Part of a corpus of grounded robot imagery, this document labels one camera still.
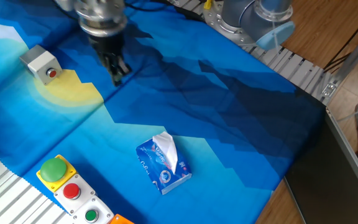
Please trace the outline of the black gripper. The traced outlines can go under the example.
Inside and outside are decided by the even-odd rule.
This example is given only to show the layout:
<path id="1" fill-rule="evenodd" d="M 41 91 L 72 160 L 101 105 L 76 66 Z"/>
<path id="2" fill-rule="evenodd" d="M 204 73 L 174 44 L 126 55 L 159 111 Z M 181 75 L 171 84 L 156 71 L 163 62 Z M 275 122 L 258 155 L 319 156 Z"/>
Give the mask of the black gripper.
<path id="1" fill-rule="evenodd" d="M 96 37 L 90 35 L 89 42 L 96 51 L 99 59 L 111 76 L 115 87 L 121 85 L 122 76 L 132 72 L 131 67 L 125 63 L 122 57 L 124 47 L 124 33 L 120 32 L 109 37 Z"/>

